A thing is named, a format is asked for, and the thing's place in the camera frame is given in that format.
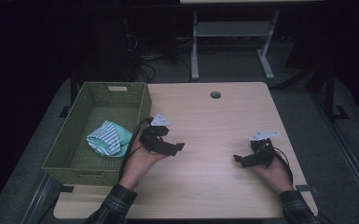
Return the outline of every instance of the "teal cloth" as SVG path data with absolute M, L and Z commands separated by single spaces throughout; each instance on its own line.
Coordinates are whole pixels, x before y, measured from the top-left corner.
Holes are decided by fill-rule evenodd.
M 131 138 L 132 133 L 127 129 L 106 120 L 100 128 L 87 136 L 87 141 L 102 156 L 123 157 Z

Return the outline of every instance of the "hand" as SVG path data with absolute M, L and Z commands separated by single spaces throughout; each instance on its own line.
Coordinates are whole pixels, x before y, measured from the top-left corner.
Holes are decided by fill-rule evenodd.
M 278 194 L 287 190 L 293 190 L 289 175 L 284 169 L 282 162 L 277 158 L 274 158 L 269 168 L 266 168 L 265 165 L 257 165 L 249 169 L 260 175 L 267 185 Z
M 137 186 L 138 181 L 157 161 L 168 157 L 147 151 L 139 142 L 140 136 L 141 135 L 138 134 L 133 142 L 131 156 L 127 161 L 123 176 L 119 181 L 121 186 L 130 190 L 133 190 Z

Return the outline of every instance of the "white tag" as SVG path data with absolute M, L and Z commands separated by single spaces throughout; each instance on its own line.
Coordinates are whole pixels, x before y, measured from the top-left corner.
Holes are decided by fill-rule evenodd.
M 266 131 L 257 131 L 255 135 L 252 137 L 249 137 L 249 140 L 251 141 L 259 141 L 263 139 L 267 139 L 273 136 L 279 135 L 278 132 L 266 132 Z
M 153 126 L 170 126 L 171 122 L 166 120 L 160 113 L 158 113 L 151 122 Z

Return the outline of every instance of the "cloth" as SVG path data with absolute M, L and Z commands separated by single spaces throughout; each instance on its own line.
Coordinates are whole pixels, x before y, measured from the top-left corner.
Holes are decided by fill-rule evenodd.
M 120 125 L 104 121 L 103 125 L 89 134 L 86 139 L 97 153 L 108 157 L 123 157 L 127 151 L 132 133 Z
M 85 224 L 121 224 L 137 194 L 116 184 L 105 198 L 100 209 L 86 219 Z
M 94 212 L 86 224 L 115 223 L 121 224 L 137 194 L 116 184 L 107 195 L 100 209 Z M 307 206 L 301 193 L 296 190 L 288 190 L 280 194 L 283 203 L 283 214 L 287 221 L 301 224 L 321 224 Z

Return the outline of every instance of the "person's right hand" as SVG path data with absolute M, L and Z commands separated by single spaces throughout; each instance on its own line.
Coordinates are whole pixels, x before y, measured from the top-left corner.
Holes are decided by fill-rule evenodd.
M 282 162 L 277 158 L 274 158 L 269 168 L 266 168 L 265 165 L 257 165 L 249 169 L 260 175 L 278 194 L 287 190 L 294 190 L 289 175 L 284 169 Z

